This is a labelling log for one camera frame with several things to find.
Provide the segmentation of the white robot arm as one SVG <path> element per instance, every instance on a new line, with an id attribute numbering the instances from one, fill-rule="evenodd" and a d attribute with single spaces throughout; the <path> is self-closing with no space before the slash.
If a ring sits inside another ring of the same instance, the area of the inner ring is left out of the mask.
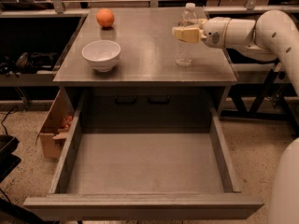
<path id="1" fill-rule="evenodd" d="M 299 31 L 281 10 L 266 11 L 256 21 L 216 17 L 183 22 L 175 39 L 210 48 L 235 49 L 258 60 L 279 59 L 299 95 Z M 283 151 L 270 197 L 267 224 L 299 224 L 299 138 Z"/>

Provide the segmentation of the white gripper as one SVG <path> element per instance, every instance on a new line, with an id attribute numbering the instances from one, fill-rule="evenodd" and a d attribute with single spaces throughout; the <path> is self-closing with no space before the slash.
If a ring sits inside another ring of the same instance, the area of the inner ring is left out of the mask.
<path id="1" fill-rule="evenodd" d="M 193 20 L 197 27 L 173 27 L 172 35 L 175 39 L 187 42 L 198 43 L 201 41 L 211 48 L 221 49 L 225 45 L 226 30 L 230 18 L 216 17 L 212 19 Z"/>

